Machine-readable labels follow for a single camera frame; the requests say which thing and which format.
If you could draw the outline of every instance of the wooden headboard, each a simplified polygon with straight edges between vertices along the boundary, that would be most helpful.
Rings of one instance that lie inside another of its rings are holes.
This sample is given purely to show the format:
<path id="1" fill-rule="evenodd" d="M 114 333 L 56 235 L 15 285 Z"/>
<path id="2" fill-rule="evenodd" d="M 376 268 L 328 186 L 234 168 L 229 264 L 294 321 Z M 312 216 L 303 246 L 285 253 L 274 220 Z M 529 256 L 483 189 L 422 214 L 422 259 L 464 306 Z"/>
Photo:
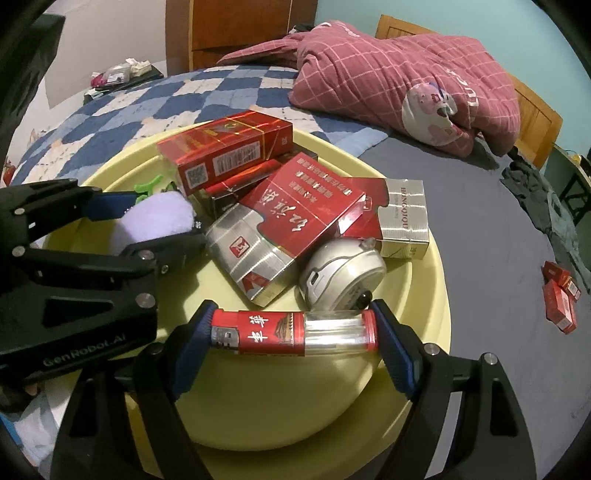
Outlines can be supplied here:
<path id="1" fill-rule="evenodd" d="M 434 31 L 382 15 L 375 37 L 397 38 L 421 33 L 434 33 Z M 562 117 L 523 82 L 511 74 L 509 76 L 513 80 L 517 92 L 521 113 L 521 130 L 515 146 L 527 160 L 537 168 L 541 168 L 550 155 L 554 142 L 556 142 L 562 126 Z"/>

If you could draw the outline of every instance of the pink blanket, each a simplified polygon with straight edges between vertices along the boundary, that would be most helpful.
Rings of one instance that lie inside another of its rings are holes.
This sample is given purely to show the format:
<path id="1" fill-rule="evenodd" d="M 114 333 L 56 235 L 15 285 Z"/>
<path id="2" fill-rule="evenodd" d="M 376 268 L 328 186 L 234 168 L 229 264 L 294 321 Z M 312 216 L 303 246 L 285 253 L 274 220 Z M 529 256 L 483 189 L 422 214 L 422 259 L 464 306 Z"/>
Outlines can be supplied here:
<path id="1" fill-rule="evenodd" d="M 331 21 L 230 53 L 218 64 L 253 61 L 300 71 L 290 92 L 295 106 L 393 128 L 461 157 L 478 132 L 499 156 L 519 134 L 513 83 L 474 38 L 378 40 Z"/>

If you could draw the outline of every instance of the gray bedsheet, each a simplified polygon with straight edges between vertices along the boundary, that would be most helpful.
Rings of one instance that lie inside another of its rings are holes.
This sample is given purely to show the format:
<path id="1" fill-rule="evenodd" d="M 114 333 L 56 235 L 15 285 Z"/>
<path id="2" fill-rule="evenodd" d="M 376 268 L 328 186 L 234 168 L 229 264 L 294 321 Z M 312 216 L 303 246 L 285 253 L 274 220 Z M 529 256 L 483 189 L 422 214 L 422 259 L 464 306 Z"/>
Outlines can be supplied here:
<path id="1" fill-rule="evenodd" d="M 458 160 L 403 138 L 388 138 L 360 158 L 387 177 L 420 179 L 429 225 L 441 252 L 452 314 L 452 355 L 496 353 L 512 382 L 533 443 L 538 478 L 560 459 L 591 407 L 591 309 L 583 293 L 579 326 L 564 335 L 545 319 L 541 266 L 553 260 L 537 231 L 499 181 L 509 157 L 477 144 Z M 459 398 L 429 475 L 441 471 Z M 356 475 L 373 478 L 384 454 Z"/>

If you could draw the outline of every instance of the blue gripper pad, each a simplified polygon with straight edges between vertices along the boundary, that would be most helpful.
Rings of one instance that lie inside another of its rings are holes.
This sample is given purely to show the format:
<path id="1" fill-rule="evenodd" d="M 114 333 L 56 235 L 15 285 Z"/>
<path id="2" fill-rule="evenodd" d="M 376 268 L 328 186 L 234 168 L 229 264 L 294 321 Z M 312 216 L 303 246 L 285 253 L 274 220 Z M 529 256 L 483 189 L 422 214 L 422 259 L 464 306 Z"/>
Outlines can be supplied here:
<path id="1" fill-rule="evenodd" d="M 191 389 L 205 356 L 212 336 L 212 319 L 217 304 L 204 300 L 191 320 L 176 327 L 166 340 L 168 365 L 168 389 L 174 400 Z"/>
<path id="2" fill-rule="evenodd" d="M 378 327 L 378 349 L 394 387 L 409 400 L 418 393 L 423 372 L 423 343 L 412 328 L 401 325 L 383 300 L 369 304 Z"/>
<path id="3" fill-rule="evenodd" d="M 102 192 L 94 195 L 82 208 L 82 215 L 92 222 L 121 218 L 135 205 L 135 192 Z"/>

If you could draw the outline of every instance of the light blue wall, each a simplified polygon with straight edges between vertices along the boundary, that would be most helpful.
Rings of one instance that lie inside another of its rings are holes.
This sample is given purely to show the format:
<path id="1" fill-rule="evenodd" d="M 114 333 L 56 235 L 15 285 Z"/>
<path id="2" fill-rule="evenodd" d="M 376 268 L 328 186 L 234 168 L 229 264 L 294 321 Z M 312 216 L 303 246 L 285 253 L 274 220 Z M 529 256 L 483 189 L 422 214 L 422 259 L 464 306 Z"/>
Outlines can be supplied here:
<path id="1" fill-rule="evenodd" d="M 343 20 L 375 35 L 387 14 L 446 35 L 480 40 L 564 119 L 558 145 L 591 146 L 591 79 L 552 20 L 531 0 L 319 0 L 316 22 Z"/>

